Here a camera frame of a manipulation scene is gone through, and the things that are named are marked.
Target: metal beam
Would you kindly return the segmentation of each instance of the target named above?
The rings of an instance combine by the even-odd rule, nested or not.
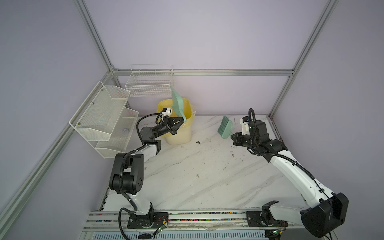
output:
[[[314,43],[318,39],[319,34],[323,30],[325,23],[327,22],[327,20],[331,16],[331,14],[332,14],[333,10],[335,9],[338,2],[339,2],[339,0],[328,0],[327,4],[325,5],[323,12],[321,13],[321,15],[320,15],[311,35],[309,37],[307,43],[305,44],[303,50],[301,51],[299,58],[296,61],[295,67],[293,68],[293,70],[294,70],[293,75],[288,77],[282,91],[280,92],[275,104],[272,107],[271,112],[269,113],[270,117],[273,117],[275,115],[277,109],[279,108],[279,106],[280,106],[281,102],[283,101],[285,95],[287,94],[289,88],[292,86],[293,81],[295,80],[297,74],[299,73],[301,67],[303,66],[305,60],[307,59],[309,53],[311,52]]]
[[[109,81],[113,77],[112,72],[108,71],[103,79],[101,80],[103,83]],[[83,104],[80,106],[78,111],[76,112],[77,116],[81,116],[87,106],[91,103],[97,92],[100,90],[99,88],[94,88],[91,94],[85,99]],[[12,200],[8,203],[4,211],[0,215],[0,240],[5,238],[8,232],[11,230],[12,225],[16,222],[16,220],[21,215],[25,206],[29,202],[32,192],[35,190],[37,185],[40,183],[41,179],[48,171],[49,167],[56,160],[56,157],[63,149],[69,138],[71,137],[74,129],[67,124],[64,130],[60,133],[58,138],[55,140],[53,145],[49,148],[48,152],[43,156],[38,165],[35,167],[33,172],[29,175],[27,180],[23,183],[20,189],[17,191]]]
[[[115,76],[129,76],[131,69],[115,69]],[[173,70],[174,76],[292,76],[292,69],[195,69]]]
[[[113,65],[112,65],[111,61],[109,60],[107,51],[105,50],[105,47],[101,41],[99,33],[96,30],[95,24],[92,20],[91,14],[89,13],[87,5],[85,4],[84,0],[74,0],[74,2],[75,2],[76,6],[80,12],[80,15],[81,15],[81,17],[85,23],[85,26],[87,27],[87,29],[88,29],[91,37],[92,37],[93,42],[95,43],[95,45],[97,47],[98,52],[101,55],[101,58],[105,64],[105,66],[107,67],[107,69],[112,71]]]

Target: mesh shelf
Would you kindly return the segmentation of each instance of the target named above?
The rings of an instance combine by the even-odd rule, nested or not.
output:
[[[128,96],[125,89],[102,86],[73,127],[87,141],[109,141]]]
[[[131,65],[131,70],[125,85],[131,96],[172,96],[172,65]]]
[[[139,112],[124,108],[109,141],[98,142],[95,149],[104,158],[114,158],[117,153],[125,152],[132,132],[135,131],[135,123]]]

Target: green dustpan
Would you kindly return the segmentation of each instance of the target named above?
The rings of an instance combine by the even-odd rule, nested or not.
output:
[[[183,117],[184,122],[187,121],[187,118],[184,115],[184,101],[183,98],[176,92],[173,87],[170,87],[172,91],[172,109],[178,117]]]

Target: gray metal surface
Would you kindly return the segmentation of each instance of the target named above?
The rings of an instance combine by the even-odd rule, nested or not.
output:
[[[130,69],[113,70],[115,76],[129,76]],[[292,76],[292,69],[174,69],[174,76]]]
[[[312,33],[311,33],[311,36],[309,37],[309,39],[308,39],[307,43],[305,44],[299,58],[296,61],[296,64],[293,68],[293,70],[294,70],[293,75],[288,77],[287,82],[285,83],[285,85],[284,85],[282,91],[280,92],[275,104],[272,107],[271,112],[269,113],[270,117],[273,117],[275,115],[277,109],[279,108],[279,106],[280,106],[281,102],[283,101],[285,95],[287,94],[289,88],[293,84],[297,74],[299,73],[302,65],[304,64],[304,62],[305,62],[306,58],[308,57],[311,49],[313,48],[314,43],[316,42],[317,38],[319,37],[320,32],[324,28],[325,23],[327,22],[327,20],[331,16],[331,14],[332,14],[333,10],[335,9],[338,2],[339,2],[339,0],[329,0],[327,2],[326,6],[324,7],[324,10],[320,15],[319,20],[317,21],[317,23],[316,23],[316,25],[315,25]]]
[[[80,12],[80,15],[81,15],[81,17],[85,23],[85,26],[87,27],[87,29],[88,29],[91,37],[92,37],[92,40],[94,41],[94,43],[98,49],[98,52],[101,55],[101,58],[102,58],[104,64],[107,66],[107,68],[110,71],[112,71],[113,66],[111,64],[111,61],[109,60],[108,54],[107,54],[105,47],[101,41],[99,33],[96,30],[95,24],[92,20],[91,14],[89,13],[88,7],[85,4],[85,1],[84,0],[74,0],[74,2],[75,2],[76,7],[78,8],[78,10]]]
[[[129,239],[138,239],[139,234],[145,231],[125,231]],[[260,229],[254,230],[164,230],[154,239],[222,239],[222,240],[253,240],[253,239],[268,239],[265,236],[265,231]],[[123,239],[120,232],[97,232],[93,235],[93,239]]]
[[[103,83],[109,81],[112,77],[111,72],[107,72],[103,79],[101,80]],[[83,102],[81,107],[76,112],[76,115],[80,117],[85,111],[86,107],[90,104],[95,94],[99,91],[99,88],[94,88],[91,94],[87,97],[87,99]],[[10,231],[12,225],[19,218],[23,209],[27,205],[30,200],[31,194],[34,189],[37,187],[49,167],[55,161],[57,155],[60,153],[64,145],[67,143],[68,139],[74,132],[74,129],[67,124],[67,126],[63,129],[61,134],[58,136],[56,141],[49,148],[48,152],[41,159],[39,164],[33,170],[33,172],[29,175],[27,180],[23,183],[21,188],[12,198],[12,200],[8,203],[4,211],[0,215],[0,239],[3,239],[7,233]]]

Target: table surface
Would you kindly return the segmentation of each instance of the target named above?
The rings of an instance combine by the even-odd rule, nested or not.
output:
[[[233,133],[241,132],[242,117],[229,116]],[[230,138],[221,138],[217,130],[222,118],[196,116],[192,140],[186,144],[173,146],[161,138],[160,153],[144,163],[139,194],[148,198],[155,210],[246,209],[271,200],[305,205],[299,191],[276,167],[251,155],[245,147],[233,146]],[[264,121],[270,139],[276,139],[265,115],[256,115],[256,120]],[[142,120],[140,129],[154,126],[154,121],[155,117]],[[135,131],[128,149],[140,145]],[[131,208],[122,195],[110,190],[104,211],[121,207]]]

